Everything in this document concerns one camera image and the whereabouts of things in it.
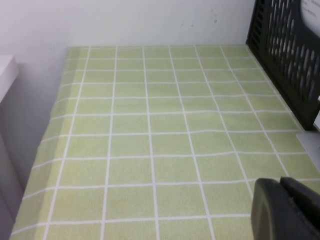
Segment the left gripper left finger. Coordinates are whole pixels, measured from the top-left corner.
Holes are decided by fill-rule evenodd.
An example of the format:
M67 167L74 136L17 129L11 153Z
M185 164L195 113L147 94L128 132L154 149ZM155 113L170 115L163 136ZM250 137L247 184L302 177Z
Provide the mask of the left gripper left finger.
M251 228L255 240L286 240L289 195L274 179L259 178L254 185Z

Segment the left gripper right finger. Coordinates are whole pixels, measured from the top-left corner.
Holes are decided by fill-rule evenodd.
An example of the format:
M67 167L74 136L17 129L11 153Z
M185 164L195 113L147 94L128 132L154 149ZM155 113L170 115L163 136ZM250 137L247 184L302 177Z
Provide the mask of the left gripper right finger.
M304 229L315 240L320 239L320 194L292 177L281 177L280 185L299 210Z

